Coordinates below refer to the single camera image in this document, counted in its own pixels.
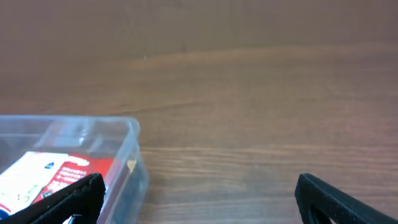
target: brown wood tabletop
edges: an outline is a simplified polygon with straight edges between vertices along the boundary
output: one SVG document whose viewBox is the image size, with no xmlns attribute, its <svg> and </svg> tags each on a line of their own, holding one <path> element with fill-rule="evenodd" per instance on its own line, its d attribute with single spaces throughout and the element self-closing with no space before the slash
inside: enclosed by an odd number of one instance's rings
<svg viewBox="0 0 398 224">
<path fill-rule="evenodd" d="M 0 113 L 135 116 L 139 223 L 301 223 L 302 172 L 398 218 L 395 1 L 16 2 Z"/>
</svg>

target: clear plastic container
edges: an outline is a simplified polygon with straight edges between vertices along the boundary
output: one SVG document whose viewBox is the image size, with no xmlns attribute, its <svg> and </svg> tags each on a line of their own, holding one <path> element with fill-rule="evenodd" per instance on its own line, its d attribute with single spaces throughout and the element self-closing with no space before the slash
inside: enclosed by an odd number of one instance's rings
<svg viewBox="0 0 398 224">
<path fill-rule="evenodd" d="M 134 223 L 149 180 L 139 151 L 139 130 L 134 118 L 0 116 L 0 177 L 5 171 L 14 172 L 11 166 L 21 164 L 21 158 L 27 154 L 107 161 L 103 174 L 107 191 L 98 223 Z M 73 176 L 75 172 L 78 176 L 83 172 L 70 171 L 66 175 Z M 58 177 L 73 180 L 73 177 Z M 2 188 L 4 191 L 4 186 L 0 185 L 0 192 Z"/>
</svg>

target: wooden surface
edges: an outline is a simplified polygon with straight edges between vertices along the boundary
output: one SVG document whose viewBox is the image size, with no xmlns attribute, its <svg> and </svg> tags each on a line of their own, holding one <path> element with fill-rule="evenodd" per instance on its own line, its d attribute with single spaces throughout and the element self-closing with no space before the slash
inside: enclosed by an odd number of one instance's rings
<svg viewBox="0 0 398 224">
<path fill-rule="evenodd" d="M 0 113 L 137 117 L 140 223 L 300 223 L 301 172 L 398 218 L 393 1 L 14 2 Z"/>
</svg>

